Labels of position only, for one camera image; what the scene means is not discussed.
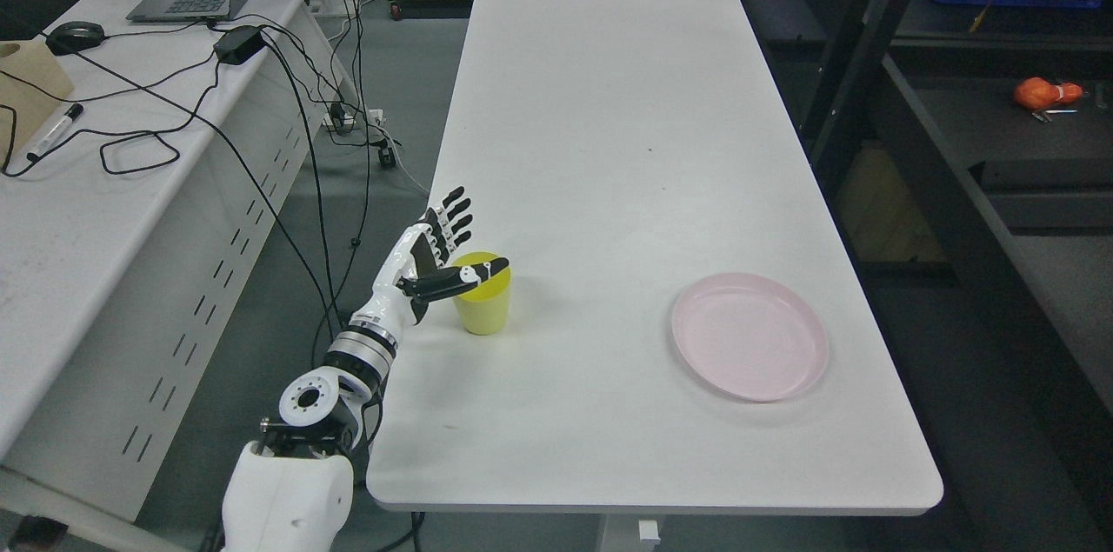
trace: white table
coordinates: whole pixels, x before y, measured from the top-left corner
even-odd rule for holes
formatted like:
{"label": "white table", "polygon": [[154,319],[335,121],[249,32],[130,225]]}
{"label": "white table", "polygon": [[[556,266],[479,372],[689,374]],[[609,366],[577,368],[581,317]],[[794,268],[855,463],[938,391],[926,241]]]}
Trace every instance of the white table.
{"label": "white table", "polygon": [[[433,197],[514,272],[402,343],[367,486],[388,509],[913,515],[942,482],[738,0],[475,0]],[[826,373],[727,397],[673,348],[716,272],[794,289]]]}
{"label": "white table", "polygon": [[[175,28],[125,21],[139,1],[82,0],[59,21],[100,22],[109,36]],[[249,0],[240,14],[262,13],[286,26],[327,71],[331,46],[303,1]],[[198,26],[109,38],[85,53],[150,83],[204,60],[219,37]],[[289,41],[279,45],[297,77],[316,89]],[[59,63],[75,81],[70,97],[127,89],[80,58]],[[214,66],[156,91],[193,107],[214,80]],[[354,101],[351,81],[341,77]],[[142,92],[85,108],[73,128],[158,129],[186,117]],[[316,132],[324,108],[307,109]],[[200,114],[227,132],[267,199],[280,207],[307,146],[277,58],[264,50],[243,66],[223,66]],[[196,121],[167,140],[181,157],[157,170],[109,176],[97,155],[106,139],[83,136],[26,178],[0,180],[0,505],[55,516],[71,532],[127,550],[166,549],[127,522],[146,497],[274,221],[210,128]],[[144,140],[112,160],[136,167],[165,157],[159,145]]]}

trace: ventilation slot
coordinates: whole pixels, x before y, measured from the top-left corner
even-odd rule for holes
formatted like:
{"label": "ventilation slot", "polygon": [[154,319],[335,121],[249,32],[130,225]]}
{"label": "ventilation slot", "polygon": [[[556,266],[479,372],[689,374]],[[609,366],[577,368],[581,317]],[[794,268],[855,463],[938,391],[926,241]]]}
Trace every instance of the ventilation slot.
{"label": "ventilation slot", "polygon": [[124,450],[120,451],[120,454],[128,453],[128,448],[131,447],[131,442],[136,438],[136,433],[138,432],[139,432],[139,426],[131,428],[131,434],[128,435],[128,441],[124,444]]}
{"label": "ventilation slot", "polygon": [[162,411],[166,411],[167,406],[170,406],[170,400],[174,398],[174,392],[178,391],[178,386],[170,387],[170,395],[166,396],[166,402],[162,403]]}
{"label": "ventilation slot", "polygon": [[142,461],[142,455],[147,454],[147,446],[150,445],[150,440],[155,435],[147,435],[147,441],[142,443],[142,450],[139,450],[139,456],[136,457],[136,463]]}
{"label": "ventilation slot", "polygon": [[155,391],[150,392],[150,397],[147,398],[147,404],[150,404],[151,402],[155,402],[155,394],[158,393],[158,390],[159,390],[159,387],[162,386],[162,381],[165,381],[165,379],[166,379],[166,376],[162,376],[162,377],[160,377],[158,379],[158,384],[155,385]]}

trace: cardboard box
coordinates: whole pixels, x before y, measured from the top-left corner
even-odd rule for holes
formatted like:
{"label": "cardboard box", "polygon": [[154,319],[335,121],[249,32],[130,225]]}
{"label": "cardboard box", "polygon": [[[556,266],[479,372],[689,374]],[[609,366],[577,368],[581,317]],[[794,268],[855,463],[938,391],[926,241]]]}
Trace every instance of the cardboard box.
{"label": "cardboard box", "polygon": [[[30,81],[55,97],[67,97],[73,91],[72,81],[42,40],[0,41],[0,72]],[[16,109],[14,156],[61,101],[3,73],[0,73],[0,105]],[[8,145],[11,127],[12,112],[0,109],[0,145]]]}

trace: orange object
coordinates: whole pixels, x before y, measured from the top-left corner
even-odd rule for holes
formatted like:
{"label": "orange object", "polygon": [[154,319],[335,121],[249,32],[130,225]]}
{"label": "orange object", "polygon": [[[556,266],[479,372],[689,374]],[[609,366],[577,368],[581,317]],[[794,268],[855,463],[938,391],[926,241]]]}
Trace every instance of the orange object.
{"label": "orange object", "polygon": [[1082,97],[1081,86],[1074,83],[1051,85],[1043,79],[1022,81],[1013,91],[1013,100],[1030,111],[1042,111],[1053,105],[1070,105]]}

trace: robotic hand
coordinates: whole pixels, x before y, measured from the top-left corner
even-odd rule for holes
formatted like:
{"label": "robotic hand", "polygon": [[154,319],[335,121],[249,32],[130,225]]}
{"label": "robotic hand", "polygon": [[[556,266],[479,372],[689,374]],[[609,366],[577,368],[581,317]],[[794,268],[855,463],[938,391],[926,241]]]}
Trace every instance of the robotic hand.
{"label": "robotic hand", "polygon": [[402,231],[371,299],[334,338],[321,367],[286,387],[282,422],[264,418],[262,441],[240,452],[224,499],[225,552],[326,552],[347,521],[349,456],[370,448],[383,385],[406,327],[435,299],[469,292],[509,266],[505,258],[445,267],[471,233],[464,188],[449,193]]}

